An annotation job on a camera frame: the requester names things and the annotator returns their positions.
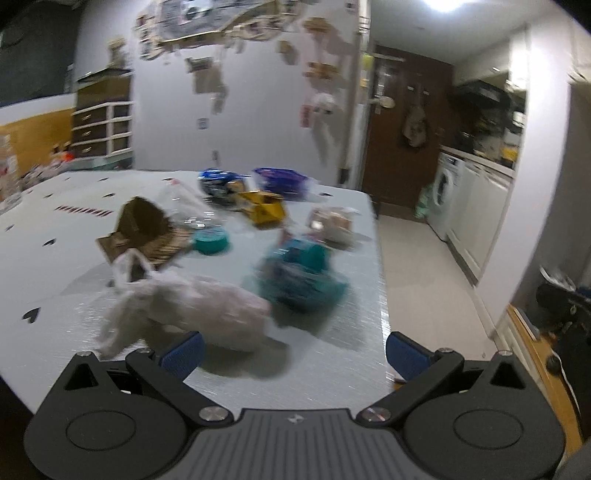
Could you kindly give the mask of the white plastic bag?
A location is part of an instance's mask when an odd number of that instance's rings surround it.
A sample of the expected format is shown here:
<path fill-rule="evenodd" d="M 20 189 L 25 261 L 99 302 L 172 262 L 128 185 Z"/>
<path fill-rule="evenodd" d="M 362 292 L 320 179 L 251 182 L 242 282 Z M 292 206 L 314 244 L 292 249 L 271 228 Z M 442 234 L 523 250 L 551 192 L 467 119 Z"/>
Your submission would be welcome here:
<path fill-rule="evenodd" d="M 136 249 L 111 264 L 117 299 L 98 336 L 98 352 L 111 359 L 154 327 L 198 332 L 207 344 L 255 351 L 266 337 L 270 302 L 207 276 L 184 277 L 155 269 Z"/>

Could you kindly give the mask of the brown cardboard piece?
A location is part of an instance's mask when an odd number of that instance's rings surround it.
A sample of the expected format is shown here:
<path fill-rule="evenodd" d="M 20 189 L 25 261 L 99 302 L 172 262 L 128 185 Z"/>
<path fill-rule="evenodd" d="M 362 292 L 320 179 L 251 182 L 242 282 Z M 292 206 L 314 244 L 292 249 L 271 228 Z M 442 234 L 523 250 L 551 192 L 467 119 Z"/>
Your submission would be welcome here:
<path fill-rule="evenodd" d="M 109 263 L 135 249 L 159 269 L 189 247 L 191 235 L 189 229 L 175 226 L 155 204 L 134 197 L 121 208 L 115 230 L 96 243 Z"/>

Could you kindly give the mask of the teal snack wrapper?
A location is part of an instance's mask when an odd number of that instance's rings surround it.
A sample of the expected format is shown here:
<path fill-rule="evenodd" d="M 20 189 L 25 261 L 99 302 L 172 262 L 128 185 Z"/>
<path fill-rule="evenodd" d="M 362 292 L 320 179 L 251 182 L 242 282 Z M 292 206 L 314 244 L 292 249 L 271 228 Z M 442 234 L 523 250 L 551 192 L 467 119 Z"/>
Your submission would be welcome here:
<path fill-rule="evenodd" d="M 287 228 L 257 263 L 256 282 L 263 298 L 298 312 L 332 307 L 349 288 L 348 278 L 332 268 L 328 246 Z"/>

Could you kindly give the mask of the clear plastic bag orange label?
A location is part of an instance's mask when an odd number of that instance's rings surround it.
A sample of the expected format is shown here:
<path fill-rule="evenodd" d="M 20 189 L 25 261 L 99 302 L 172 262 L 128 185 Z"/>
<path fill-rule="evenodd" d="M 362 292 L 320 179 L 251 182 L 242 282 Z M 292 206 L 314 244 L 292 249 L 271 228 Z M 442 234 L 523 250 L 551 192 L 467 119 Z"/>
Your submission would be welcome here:
<path fill-rule="evenodd" d="M 190 186 L 176 178 L 164 179 L 155 203 L 177 227 L 202 230 L 221 227 L 221 216 Z"/>

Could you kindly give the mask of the white paper wrapper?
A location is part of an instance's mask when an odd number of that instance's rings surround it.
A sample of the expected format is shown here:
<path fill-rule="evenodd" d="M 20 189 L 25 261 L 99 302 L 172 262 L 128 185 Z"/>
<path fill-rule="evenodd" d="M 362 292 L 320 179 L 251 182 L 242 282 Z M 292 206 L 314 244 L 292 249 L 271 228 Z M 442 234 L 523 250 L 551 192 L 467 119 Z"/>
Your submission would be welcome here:
<path fill-rule="evenodd" d="M 359 211 L 351 207 L 317 207 L 308 215 L 307 226 L 318 240 L 339 246 L 353 242 L 353 221 Z"/>

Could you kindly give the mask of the yellow crushed carton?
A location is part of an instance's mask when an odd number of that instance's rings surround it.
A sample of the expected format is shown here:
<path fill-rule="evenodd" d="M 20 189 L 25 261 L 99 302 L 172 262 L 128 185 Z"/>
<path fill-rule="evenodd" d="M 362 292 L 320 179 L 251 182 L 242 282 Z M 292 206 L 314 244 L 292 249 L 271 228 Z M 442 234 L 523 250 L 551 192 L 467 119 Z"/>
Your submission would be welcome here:
<path fill-rule="evenodd" d="M 245 191 L 235 194 L 235 204 L 257 227 L 278 225 L 287 218 L 283 197 L 266 191 Z"/>

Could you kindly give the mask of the crushed blue soda can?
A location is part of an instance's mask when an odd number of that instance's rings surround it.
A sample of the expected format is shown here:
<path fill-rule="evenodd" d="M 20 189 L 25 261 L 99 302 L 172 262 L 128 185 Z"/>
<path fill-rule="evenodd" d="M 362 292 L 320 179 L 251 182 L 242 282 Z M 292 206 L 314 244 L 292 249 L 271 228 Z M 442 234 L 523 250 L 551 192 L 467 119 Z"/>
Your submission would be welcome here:
<path fill-rule="evenodd" d="M 235 172 L 209 168 L 198 177 L 199 186 L 208 197 L 217 202 L 233 203 L 235 195 L 245 192 L 245 180 Z"/>

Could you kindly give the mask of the teal round lid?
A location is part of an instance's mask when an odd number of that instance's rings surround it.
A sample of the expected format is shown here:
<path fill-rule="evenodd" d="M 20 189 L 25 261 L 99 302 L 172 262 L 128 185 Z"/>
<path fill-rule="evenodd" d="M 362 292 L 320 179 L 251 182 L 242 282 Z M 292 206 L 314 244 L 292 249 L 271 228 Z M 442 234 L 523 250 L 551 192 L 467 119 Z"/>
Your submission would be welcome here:
<path fill-rule="evenodd" d="M 221 226 L 206 227 L 193 232 L 190 241 L 194 251 L 215 255 L 228 249 L 228 232 Z"/>

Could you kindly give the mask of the green plastic bag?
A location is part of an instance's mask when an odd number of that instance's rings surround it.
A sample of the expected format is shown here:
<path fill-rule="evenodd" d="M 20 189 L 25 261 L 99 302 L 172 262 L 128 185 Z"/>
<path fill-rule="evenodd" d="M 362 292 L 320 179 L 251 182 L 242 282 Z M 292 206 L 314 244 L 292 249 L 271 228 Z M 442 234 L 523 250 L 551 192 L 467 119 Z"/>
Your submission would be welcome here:
<path fill-rule="evenodd" d="M 433 185 L 427 185 L 422 188 L 417 204 L 415 206 L 415 218 L 417 220 L 426 220 L 430 213 L 430 202 L 432 199 Z"/>

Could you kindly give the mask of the white washing machine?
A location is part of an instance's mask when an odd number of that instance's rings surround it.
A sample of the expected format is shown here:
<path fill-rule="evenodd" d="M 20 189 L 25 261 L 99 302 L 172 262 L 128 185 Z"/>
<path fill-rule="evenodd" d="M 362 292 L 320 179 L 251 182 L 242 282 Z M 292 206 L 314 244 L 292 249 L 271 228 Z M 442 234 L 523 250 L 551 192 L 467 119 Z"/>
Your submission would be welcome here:
<path fill-rule="evenodd" d="M 427 223 L 443 242 L 448 241 L 464 171 L 465 161 L 462 158 L 446 152 L 440 153 L 436 177 L 429 194 Z"/>

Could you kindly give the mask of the white kitchen cabinets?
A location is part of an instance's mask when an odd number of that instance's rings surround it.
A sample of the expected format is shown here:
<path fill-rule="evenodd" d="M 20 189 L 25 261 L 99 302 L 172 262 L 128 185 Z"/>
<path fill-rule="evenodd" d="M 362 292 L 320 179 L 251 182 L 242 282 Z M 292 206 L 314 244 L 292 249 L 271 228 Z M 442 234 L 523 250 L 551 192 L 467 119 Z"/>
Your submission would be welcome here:
<path fill-rule="evenodd" d="M 495 244 L 512 178 L 481 163 L 464 161 L 449 239 L 477 284 Z"/>

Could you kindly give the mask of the hanging brown bag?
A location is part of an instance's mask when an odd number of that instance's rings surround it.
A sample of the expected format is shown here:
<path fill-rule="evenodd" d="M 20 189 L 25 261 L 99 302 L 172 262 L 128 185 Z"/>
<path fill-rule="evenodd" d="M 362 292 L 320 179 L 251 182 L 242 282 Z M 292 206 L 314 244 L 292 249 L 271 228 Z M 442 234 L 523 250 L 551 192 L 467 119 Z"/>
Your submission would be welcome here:
<path fill-rule="evenodd" d="M 428 141 L 428 121 L 424 108 L 424 89 L 421 84 L 414 90 L 414 98 L 408 107 L 403 124 L 403 139 L 413 149 L 423 148 Z"/>

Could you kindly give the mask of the white drawer cabinet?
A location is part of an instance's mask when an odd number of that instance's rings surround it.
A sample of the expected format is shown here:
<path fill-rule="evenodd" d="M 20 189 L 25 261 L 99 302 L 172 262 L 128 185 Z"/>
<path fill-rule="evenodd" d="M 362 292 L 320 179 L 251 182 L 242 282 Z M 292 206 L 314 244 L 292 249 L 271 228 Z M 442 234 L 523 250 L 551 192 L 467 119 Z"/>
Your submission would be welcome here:
<path fill-rule="evenodd" d="M 75 159 L 110 159 L 131 152 L 131 80 L 129 69 L 107 67 L 77 81 L 71 114 Z"/>

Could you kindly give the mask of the brown wooden door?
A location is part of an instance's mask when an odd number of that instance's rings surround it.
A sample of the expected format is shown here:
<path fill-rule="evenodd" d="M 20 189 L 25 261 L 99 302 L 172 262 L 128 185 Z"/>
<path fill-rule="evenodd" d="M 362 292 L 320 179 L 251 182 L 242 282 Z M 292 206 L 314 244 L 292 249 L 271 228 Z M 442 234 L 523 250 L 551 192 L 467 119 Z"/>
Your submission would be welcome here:
<path fill-rule="evenodd" d="M 449 63 L 376 46 L 361 186 L 379 205 L 412 209 L 434 181 L 440 145 L 455 127 L 453 77 Z"/>

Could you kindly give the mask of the white sheep fridge magnet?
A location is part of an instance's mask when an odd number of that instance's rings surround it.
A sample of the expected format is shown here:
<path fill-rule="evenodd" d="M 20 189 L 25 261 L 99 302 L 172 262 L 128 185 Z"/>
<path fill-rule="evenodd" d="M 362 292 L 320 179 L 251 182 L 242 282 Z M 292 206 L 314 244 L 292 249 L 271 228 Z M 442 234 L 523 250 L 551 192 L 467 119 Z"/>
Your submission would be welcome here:
<path fill-rule="evenodd" d="M 338 103 L 331 93 L 318 92 L 311 99 L 311 110 L 315 116 L 332 115 L 338 110 Z"/>

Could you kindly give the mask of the white refrigerator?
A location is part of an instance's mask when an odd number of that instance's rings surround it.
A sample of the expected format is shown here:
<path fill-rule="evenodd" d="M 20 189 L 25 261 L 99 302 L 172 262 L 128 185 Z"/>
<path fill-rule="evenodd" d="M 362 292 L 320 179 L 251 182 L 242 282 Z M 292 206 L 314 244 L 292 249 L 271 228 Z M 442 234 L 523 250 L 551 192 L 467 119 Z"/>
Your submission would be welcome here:
<path fill-rule="evenodd" d="M 362 1 L 307 1 L 301 19 L 266 41 L 172 47 L 142 57 L 135 24 L 145 1 L 88 1 L 79 24 L 74 71 L 103 68 L 107 44 L 125 40 L 132 71 L 134 165 L 141 170 L 235 172 L 290 168 L 334 185 L 346 166 L 359 75 Z M 329 23 L 324 35 L 304 19 Z M 315 116 L 315 93 L 338 110 Z"/>

